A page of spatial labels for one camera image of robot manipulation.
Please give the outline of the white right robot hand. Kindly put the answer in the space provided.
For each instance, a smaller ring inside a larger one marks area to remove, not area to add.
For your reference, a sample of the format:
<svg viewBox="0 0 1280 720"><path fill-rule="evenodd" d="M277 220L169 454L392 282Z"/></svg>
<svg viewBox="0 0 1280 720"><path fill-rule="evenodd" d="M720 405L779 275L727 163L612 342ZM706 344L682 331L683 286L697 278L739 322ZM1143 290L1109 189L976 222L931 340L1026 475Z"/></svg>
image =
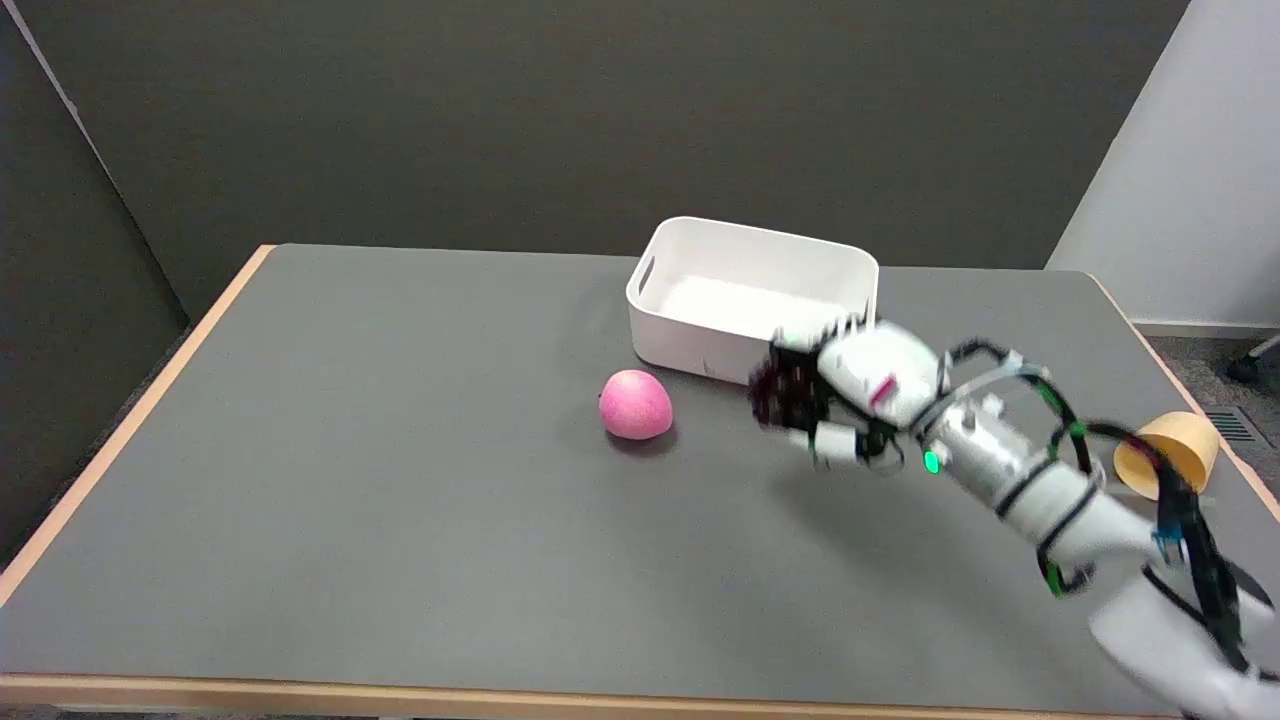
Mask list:
<svg viewBox="0 0 1280 720"><path fill-rule="evenodd" d="M755 421L819 468L901 465L899 441L947 388L951 360L887 320L785 327L753 372Z"/></svg>

